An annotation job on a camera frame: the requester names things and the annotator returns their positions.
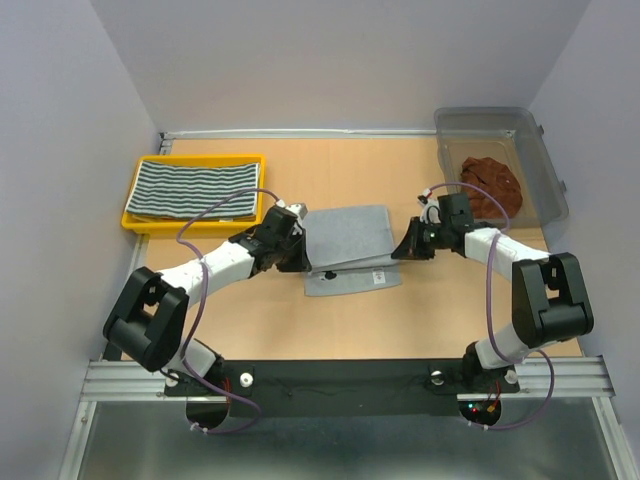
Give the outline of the light grey cloth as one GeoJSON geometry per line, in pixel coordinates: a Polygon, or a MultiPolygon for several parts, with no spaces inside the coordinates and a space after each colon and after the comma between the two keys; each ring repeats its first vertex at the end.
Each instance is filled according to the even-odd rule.
{"type": "Polygon", "coordinates": [[[305,217],[308,297],[357,294],[402,284],[384,205],[315,210],[305,217]]]}

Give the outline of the black white striped towel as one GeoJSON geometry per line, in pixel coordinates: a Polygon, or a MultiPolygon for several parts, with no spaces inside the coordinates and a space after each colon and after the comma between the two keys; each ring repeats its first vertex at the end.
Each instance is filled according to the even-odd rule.
{"type": "Polygon", "coordinates": [[[208,218],[242,218],[256,213],[261,166],[190,167],[144,161],[125,205],[131,215],[191,219],[224,198],[244,193],[215,210],[208,218]]]}

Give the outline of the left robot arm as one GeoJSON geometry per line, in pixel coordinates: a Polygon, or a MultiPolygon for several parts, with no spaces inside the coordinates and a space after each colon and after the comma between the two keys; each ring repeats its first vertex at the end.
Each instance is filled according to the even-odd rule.
{"type": "Polygon", "coordinates": [[[194,260],[154,272],[131,273],[103,328],[109,343],[149,372],[188,375],[199,393],[215,392],[222,382],[220,356],[183,333],[186,314],[208,295],[273,267],[283,273],[307,272],[303,203],[279,201],[263,221],[194,260]]]}

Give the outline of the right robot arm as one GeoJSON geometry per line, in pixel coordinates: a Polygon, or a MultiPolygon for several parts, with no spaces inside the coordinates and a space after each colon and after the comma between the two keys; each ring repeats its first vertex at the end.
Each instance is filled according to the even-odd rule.
{"type": "Polygon", "coordinates": [[[501,371],[542,347],[590,333],[594,315],[578,259],[570,253],[551,254],[509,237],[503,229],[474,219],[464,192],[432,199],[429,189],[419,196],[421,214],[391,254],[400,261],[431,260],[449,250],[487,267],[485,313],[487,338],[470,344],[456,380],[482,390],[501,371]],[[511,283],[511,320],[493,327],[493,274],[511,283]]]}

